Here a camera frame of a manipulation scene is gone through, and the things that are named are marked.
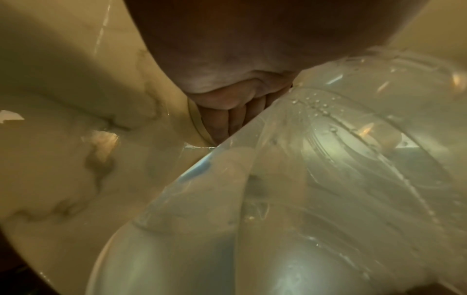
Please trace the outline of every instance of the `skin crease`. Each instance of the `skin crease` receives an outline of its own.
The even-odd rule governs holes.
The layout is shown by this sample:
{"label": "skin crease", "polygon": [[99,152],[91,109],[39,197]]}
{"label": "skin crease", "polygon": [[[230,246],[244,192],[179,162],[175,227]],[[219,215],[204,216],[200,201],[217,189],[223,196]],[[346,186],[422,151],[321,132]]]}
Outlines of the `skin crease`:
{"label": "skin crease", "polygon": [[[126,0],[149,51],[221,143],[298,73],[384,44],[428,0]],[[433,284],[408,295],[454,295]]]}

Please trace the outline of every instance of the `transparent container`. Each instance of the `transparent container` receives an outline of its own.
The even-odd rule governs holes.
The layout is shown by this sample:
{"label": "transparent container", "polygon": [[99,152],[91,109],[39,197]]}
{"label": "transparent container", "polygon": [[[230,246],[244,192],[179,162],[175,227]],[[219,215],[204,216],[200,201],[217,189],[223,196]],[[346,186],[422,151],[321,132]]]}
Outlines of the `transparent container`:
{"label": "transparent container", "polygon": [[465,72],[372,49],[294,85],[114,235],[88,295],[467,294]]}

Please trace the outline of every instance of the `beige marble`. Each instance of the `beige marble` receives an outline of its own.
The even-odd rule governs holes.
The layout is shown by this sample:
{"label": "beige marble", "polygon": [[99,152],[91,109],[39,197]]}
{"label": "beige marble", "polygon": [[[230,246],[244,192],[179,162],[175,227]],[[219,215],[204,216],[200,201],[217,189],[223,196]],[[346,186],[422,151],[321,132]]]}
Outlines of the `beige marble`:
{"label": "beige marble", "polygon": [[[433,0],[394,45],[467,65],[466,14]],[[0,0],[0,40],[0,221],[81,295],[115,230],[207,149],[122,0]]]}

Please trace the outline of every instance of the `hand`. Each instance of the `hand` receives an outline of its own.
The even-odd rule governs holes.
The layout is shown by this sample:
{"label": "hand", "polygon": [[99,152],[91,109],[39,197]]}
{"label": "hand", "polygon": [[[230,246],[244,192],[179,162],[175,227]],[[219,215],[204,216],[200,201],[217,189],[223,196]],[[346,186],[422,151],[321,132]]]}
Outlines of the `hand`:
{"label": "hand", "polygon": [[220,143],[303,70],[383,44],[428,0],[126,0],[160,68]]}

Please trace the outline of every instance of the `clear plastic bottle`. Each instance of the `clear plastic bottle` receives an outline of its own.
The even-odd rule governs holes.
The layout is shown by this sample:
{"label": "clear plastic bottle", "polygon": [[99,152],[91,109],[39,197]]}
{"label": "clear plastic bottle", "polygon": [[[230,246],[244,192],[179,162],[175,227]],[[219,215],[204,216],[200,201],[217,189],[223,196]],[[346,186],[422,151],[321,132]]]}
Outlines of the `clear plastic bottle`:
{"label": "clear plastic bottle", "polygon": [[369,50],[289,94],[122,228],[88,295],[467,294],[467,76]]}

